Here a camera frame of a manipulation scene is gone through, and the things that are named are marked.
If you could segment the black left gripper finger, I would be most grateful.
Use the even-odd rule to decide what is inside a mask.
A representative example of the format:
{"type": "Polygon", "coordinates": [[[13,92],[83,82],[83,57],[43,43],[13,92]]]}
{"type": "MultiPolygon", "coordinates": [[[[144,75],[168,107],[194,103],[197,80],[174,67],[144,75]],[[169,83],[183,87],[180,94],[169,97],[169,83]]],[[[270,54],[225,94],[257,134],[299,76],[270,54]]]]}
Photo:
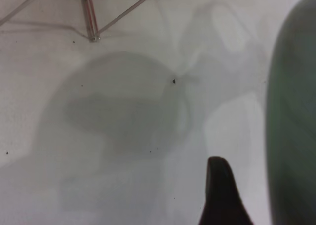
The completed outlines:
{"type": "Polygon", "coordinates": [[[228,161],[213,156],[207,161],[205,205],[200,225],[253,224],[241,200],[228,161]]]}

